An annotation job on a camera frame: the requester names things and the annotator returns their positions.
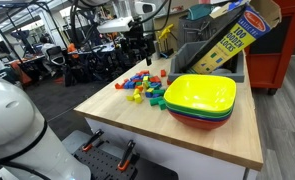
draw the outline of red tool cabinet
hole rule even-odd
[[[295,48],[295,0],[274,0],[281,6],[282,22],[246,48],[251,87],[281,88]]]

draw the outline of yellow bowl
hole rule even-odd
[[[214,113],[227,112],[235,97],[234,80],[210,75],[180,76],[164,95],[167,102],[176,106]]]

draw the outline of plastic bowl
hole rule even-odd
[[[176,105],[171,104],[171,103],[169,103],[167,101],[166,101],[166,106],[171,108],[171,109],[176,109],[177,111],[185,112],[185,113],[188,113],[188,114],[203,115],[203,116],[208,116],[208,117],[216,117],[216,116],[225,116],[226,114],[228,114],[233,109],[234,104],[232,105],[232,107],[230,107],[230,109],[227,112],[223,112],[223,113],[220,113],[220,112],[213,113],[213,112],[207,112],[207,111],[201,111],[201,110],[185,108],[185,107],[182,107],[182,106],[176,106]]]
[[[228,119],[226,119],[224,121],[219,121],[219,122],[205,121],[205,120],[199,120],[199,119],[195,119],[195,118],[191,118],[191,117],[187,117],[187,116],[182,116],[180,114],[176,114],[171,111],[168,111],[168,112],[178,121],[180,121],[188,126],[198,128],[198,129],[205,129],[205,130],[216,129],[216,128],[224,125],[228,121]]]
[[[184,113],[184,112],[176,111],[176,110],[168,108],[168,107],[167,107],[167,109],[168,109],[168,111],[171,111],[173,113],[176,113],[176,114],[179,114],[179,115],[182,115],[182,116],[187,116],[187,117],[200,119],[200,120],[206,120],[206,121],[213,121],[213,122],[219,122],[219,121],[224,121],[226,119],[229,119],[231,114],[232,114],[232,111],[231,111],[226,116],[214,118],[214,117],[206,117],[206,116],[201,116],[201,115],[187,114],[187,113]]]
[[[227,113],[235,97],[234,80],[210,75],[180,76],[164,95],[164,99],[170,104],[213,113]]]

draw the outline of gray bin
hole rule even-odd
[[[171,61],[170,73],[168,80],[173,82],[176,78],[184,73],[180,72],[180,69],[191,61],[193,55],[205,44],[205,41],[186,43],[177,52],[176,56]],[[213,74],[215,76],[225,76],[233,79],[235,82],[244,82],[244,54],[241,51],[238,55],[232,57],[227,61],[224,66],[227,65],[227,69],[232,73],[225,74]]]

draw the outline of red bowl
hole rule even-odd
[[[201,120],[201,119],[196,119],[196,118],[192,118],[192,117],[188,117],[188,116],[183,116],[171,111],[168,111],[174,118],[176,118],[178,121],[188,125],[188,126],[192,126],[195,128],[199,128],[199,129],[205,129],[205,130],[212,130],[212,129],[216,129],[222,125],[224,125],[228,119],[224,120],[224,121],[206,121],[206,120]]]

